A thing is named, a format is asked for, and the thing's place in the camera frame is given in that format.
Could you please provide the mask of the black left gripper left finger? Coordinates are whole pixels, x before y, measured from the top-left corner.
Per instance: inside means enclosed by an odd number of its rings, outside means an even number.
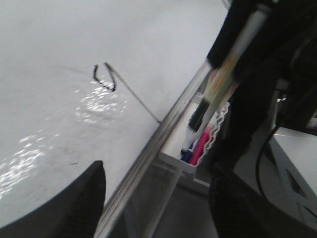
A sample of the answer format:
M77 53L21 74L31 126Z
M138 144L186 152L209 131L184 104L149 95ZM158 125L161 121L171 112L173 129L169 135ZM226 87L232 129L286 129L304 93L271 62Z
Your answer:
M106 175L94 161L48 202L2 227L2 238L92 238L103 212Z

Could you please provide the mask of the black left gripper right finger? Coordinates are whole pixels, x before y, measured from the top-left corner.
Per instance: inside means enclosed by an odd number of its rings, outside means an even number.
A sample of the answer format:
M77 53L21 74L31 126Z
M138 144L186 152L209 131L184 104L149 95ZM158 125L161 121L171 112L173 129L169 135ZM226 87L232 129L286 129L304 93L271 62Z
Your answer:
M220 238L278 238L271 219L275 207L224 163L211 167L209 205Z

